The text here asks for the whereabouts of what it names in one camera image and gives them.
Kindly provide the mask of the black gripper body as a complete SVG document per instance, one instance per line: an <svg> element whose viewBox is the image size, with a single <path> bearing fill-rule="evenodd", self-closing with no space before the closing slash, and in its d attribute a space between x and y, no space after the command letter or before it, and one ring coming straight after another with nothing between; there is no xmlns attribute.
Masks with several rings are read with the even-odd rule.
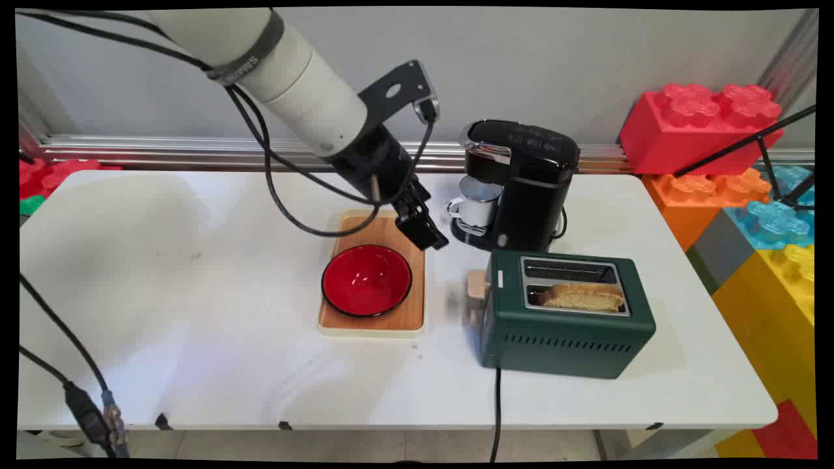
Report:
<svg viewBox="0 0 834 469"><path fill-rule="evenodd" d="M421 152L411 156L384 125L379 125L341 151L325 156L324 162L358 191L358 195L351 195L332 190L346 199L365 205L377 200L396 208L417 208L421 186L415 165L420 157Z"/></svg>

